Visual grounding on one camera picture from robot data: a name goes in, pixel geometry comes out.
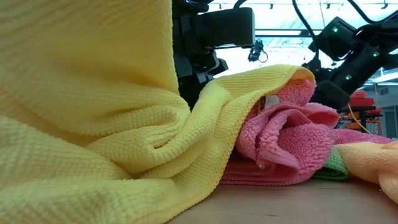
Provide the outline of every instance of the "towel label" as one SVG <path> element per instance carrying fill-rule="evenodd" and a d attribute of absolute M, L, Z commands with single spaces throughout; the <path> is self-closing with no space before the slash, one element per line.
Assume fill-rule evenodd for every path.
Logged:
<path fill-rule="evenodd" d="M 268 109 L 271 106 L 279 104 L 279 97 L 275 95 L 266 96 L 266 103 L 264 104 L 264 109 Z"/>

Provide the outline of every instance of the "table surface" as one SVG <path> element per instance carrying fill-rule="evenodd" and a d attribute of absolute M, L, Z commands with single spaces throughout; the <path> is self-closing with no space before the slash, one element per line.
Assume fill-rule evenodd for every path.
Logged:
<path fill-rule="evenodd" d="M 398 205 L 379 186 L 360 181 L 309 180 L 288 187 L 220 185 L 170 223 L 397 224 Z"/>

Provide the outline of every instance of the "pink towel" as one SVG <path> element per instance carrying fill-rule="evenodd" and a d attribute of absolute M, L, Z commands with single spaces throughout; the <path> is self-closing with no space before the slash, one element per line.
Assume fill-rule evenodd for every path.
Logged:
<path fill-rule="evenodd" d="M 387 144 L 393 141 L 392 139 L 383 136 L 361 133 L 359 131 L 350 129 L 333 129 L 332 135 L 335 144 L 348 144 L 365 141 L 379 144 Z"/>
<path fill-rule="evenodd" d="M 289 185 L 311 178 L 333 147 L 335 110 L 308 103 L 315 85 L 289 82 L 248 114 L 221 184 Z"/>

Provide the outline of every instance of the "yellow towel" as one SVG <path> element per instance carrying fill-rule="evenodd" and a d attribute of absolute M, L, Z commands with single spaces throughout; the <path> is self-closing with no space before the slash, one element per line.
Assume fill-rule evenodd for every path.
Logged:
<path fill-rule="evenodd" d="M 383 192 L 398 203 L 398 141 L 389 144 L 359 142 L 335 147 L 351 174 L 380 184 Z"/>
<path fill-rule="evenodd" d="M 218 184 L 272 66 L 178 95 L 170 0 L 0 2 L 0 223 L 163 223 Z"/>

